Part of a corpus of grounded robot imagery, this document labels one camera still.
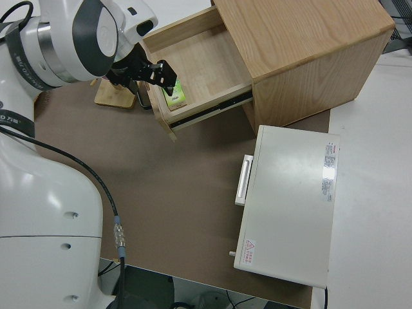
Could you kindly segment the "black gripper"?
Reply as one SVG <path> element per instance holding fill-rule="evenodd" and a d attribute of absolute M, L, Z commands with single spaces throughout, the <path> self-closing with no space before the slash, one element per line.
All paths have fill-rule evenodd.
<path fill-rule="evenodd" d="M 137 90 L 132 85 L 134 81 L 145 81 L 162 87 L 171 97 L 177 74 L 165 60 L 158 61 L 158 65 L 149 61 L 143 47 L 136 44 L 127 56 L 113 63 L 107 72 L 107 79 L 113 85 L 121 85 L 129 90 Z"/>

